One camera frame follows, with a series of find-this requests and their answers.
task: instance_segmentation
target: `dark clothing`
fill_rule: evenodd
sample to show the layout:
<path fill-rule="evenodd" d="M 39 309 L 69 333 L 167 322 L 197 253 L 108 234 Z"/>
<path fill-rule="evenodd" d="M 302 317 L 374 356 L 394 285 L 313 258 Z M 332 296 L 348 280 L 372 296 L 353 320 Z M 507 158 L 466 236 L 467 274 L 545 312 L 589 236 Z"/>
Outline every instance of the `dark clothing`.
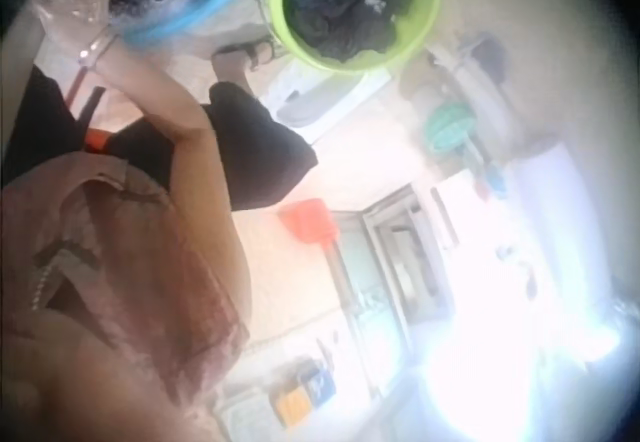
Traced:
<path fill-rule="evenodd" d="M 216 132 L 232 210 L 267 207 L 282 200 L 318 163 L 296 133 L 234 84 L 209 90 L 203 106 Z M 2 186 L 36 166 L 84 147 L 85 128 L 64 104 L 57 83 L 34 67 L 2 163 Z M 173 144 L 141 119 L 114 134 L 107 155 L 129 161 L 169 188 Z"/>
<path fill-rule="evenodd" d="M 235 84 L 209 89 L 203 106 L 218 138 L 233 210 L 280 202 L 315 167 L 313 149 L 274 122 L 269 111 Z M 139 120 L 109 139 L 106 153 L 128 160 L 168 188 L 173 146 L 149 122 Z"/>
<path fill-rule="evenodd" d="M 396 40 L 395 15 L 412 0 L 285 0 L 285 15 L 309 46 L 341 62 L 363 50 L 384 53 Z"/>

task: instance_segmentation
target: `bracelet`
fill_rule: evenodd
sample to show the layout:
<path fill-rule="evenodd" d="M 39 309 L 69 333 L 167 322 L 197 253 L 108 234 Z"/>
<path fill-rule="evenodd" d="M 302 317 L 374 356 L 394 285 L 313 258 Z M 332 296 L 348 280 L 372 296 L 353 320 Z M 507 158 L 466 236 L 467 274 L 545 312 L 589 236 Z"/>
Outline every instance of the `bracelet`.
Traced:
<path fill-rule="evenodd" d="M 102 54 L 104 54 L 109 46 L 116 40 L 117 34 L 109 30 L 109 26 L 102 29 L 95 39 L 89 44 L 89 47 L 80 51 L 78 63 L 88 69 L 95 67 L 96 62 Z"/>

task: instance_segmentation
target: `wrist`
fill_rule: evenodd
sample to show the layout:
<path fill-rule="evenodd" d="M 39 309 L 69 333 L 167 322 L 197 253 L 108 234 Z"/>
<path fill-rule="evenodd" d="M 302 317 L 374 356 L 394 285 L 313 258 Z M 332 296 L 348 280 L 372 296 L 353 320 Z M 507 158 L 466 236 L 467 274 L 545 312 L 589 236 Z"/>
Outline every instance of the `wrist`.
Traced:
<path fill-rule="evenodd" d="M 117 34 L 112 32 L 109 26 L 103 27 L 92 39 L 80 50 L 78 63 L 83 67 L 92 69 L 98 60 L 104 55 L 109 47 L 115 42 Z"/>

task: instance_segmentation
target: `pink fabric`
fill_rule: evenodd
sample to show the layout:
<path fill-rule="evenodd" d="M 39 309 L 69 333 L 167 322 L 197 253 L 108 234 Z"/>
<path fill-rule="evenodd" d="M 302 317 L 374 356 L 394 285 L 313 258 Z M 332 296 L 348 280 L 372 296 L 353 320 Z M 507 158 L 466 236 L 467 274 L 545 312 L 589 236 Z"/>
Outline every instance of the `pink fabric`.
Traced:
<path fill-rule="evenodd" d="M 167 193 L 126 162 L 49 161 L 3 190 L 2 221 L 3 314 L 70 282 L 107 341 L 183 406 L 237 360 L 248 332 L 229 296 Z"/>

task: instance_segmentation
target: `orange plastic object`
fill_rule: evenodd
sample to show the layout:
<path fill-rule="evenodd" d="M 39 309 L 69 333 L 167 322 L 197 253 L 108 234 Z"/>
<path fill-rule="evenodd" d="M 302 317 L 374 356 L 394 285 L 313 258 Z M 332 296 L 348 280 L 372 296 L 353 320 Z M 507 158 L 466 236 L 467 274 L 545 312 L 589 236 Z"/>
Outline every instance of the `orange plastic object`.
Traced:
<path fill-rule="evenodd" d="M 287 205 L 278 216 L 289 232 L 305 244 L 321 244 L 327 248 L 338 237 L 338 227 L 322 199 Z"/>
<path fill-rule="evenodd" d="M 100 129 L 88 129 L 87 135 L 85 135 L 84 143 L 92 152 L 104 152 L 104 148 L 107 145 L 107 140 L 113 134 L 106 130 Z"/>
<path fill-rule="evenodd" d="M 279 396 L 275 401 L 275 406 L 285 427 L 296 425 L 313 410 L 311 399 L 302 386 L 288 394 Z"/>

